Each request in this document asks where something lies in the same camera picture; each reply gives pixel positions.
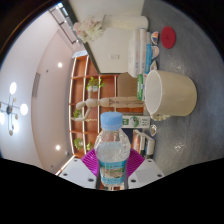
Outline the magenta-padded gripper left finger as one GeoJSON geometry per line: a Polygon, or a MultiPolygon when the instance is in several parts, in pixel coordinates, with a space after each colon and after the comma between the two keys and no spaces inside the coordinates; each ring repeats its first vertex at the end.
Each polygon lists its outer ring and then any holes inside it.
{"type": "Polygon", "coordinates": [[[83,188],[95,189],[99,175],[99,163],[95,151],[90,150],[81,159],[72,157],[59,176],[83,188]]]}

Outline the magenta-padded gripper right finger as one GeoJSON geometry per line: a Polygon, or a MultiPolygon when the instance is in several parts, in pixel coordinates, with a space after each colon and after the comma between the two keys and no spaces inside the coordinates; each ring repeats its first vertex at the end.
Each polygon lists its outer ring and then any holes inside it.
{"type": "Polygon", "coordinates": [[[135,189],[164,177],[153,159],[143,158],[136,150],[131,149],[126,163],[127,188],[135,189]]]}

